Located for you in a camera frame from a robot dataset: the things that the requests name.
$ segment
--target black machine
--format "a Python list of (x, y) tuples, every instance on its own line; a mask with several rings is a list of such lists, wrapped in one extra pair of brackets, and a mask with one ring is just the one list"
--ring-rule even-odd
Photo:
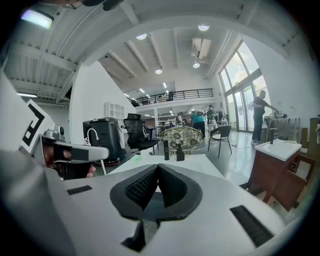
[(118, 162), (126, 155), (125, 148), (121, 146), (121, 136), (119, 124), (116, 118), (105, 117), (83, 122), (83, 135), (86, 138), (88, 130), (92, 128), (97, 132), (99, 140), (93, 130), (89, 131), (89, 141), (91, 146), (104, 147), (109, 150), (109, 157), (105, 163)]

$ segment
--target patterned round chair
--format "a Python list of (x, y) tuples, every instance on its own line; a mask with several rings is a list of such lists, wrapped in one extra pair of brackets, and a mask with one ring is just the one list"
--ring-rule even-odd
[(191, 154), (199, 141), (202, 139), (202, 133), (189, 126), (178, 126), (163, 131), (160, 135), (160, 140), (168, 141), (169, 151), (175, 153), (178, 149), (178, 145), (181, 145), (181, 149), (184, 153)]

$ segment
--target white wall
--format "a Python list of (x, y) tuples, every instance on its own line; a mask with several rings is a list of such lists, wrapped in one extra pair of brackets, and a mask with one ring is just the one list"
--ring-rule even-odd
[(301, 37), (289, 44), (283, 58), (263, 43), (243, 35), (265, 79), (272, 105), (288, 117), (300, 117), (301, 127), (320, 114), (320, 77), (316, 61)]
[(84, 144), (83, 122), (104, 118), (105, 102), (124, 106), (125, 117), (137, 113), (98, 61), (91, 66), (80, 64), (75, 75), (69, 108), (71, 143)]
[(40, 106), (40, 108), (51, 117), (56, 125), (63, 127), (65, 141), (70, 142), (69, 109), (49, 106)]

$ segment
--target black chair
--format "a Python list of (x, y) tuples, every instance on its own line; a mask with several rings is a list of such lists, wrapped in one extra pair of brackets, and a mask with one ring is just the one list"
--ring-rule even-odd
[(229, 134), (230, 134), (231, 126), (220, 126), (217, 129), (214, 129), (210, 132), (210, 138), (209, 138), (209, 146), (208, 146), (208, 151), (210, 149), (210, 140), (219, 142), (219, 155), (218, 158), (220, 157), (220, 147), (221, 147), (221, 142), (228, 142), (229, 148), (232, 154), (230, 142), (229, 142)]
[(128, 145), (130, 149), (146, 150), (153, 148), (153, 154), (155, 154), (154, 146), (158, 143), (157, 140), (150, 140), (145, 138), (143, 121), (138, 114), (129, 113), (127, 119), (123, 120), (125, 128), (128, 132)]

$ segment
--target black metal chair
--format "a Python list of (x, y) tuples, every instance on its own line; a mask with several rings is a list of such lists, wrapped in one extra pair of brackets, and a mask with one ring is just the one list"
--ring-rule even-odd
[(229, 148), (232, 154), (230, 142), (229, 142), (229, 134), (230, 134), (231, 126), (220, 126), (217, 129), (214, 129), (210, 132), (210, 138), (209, 138), (209, 146), (208, 146), (208, 151), (210, 149), (210, 140), (219, 142), (219, 155), (218, 158), (220, 157), (220, 147), (221, 147), (221, 142), (228, 142)]

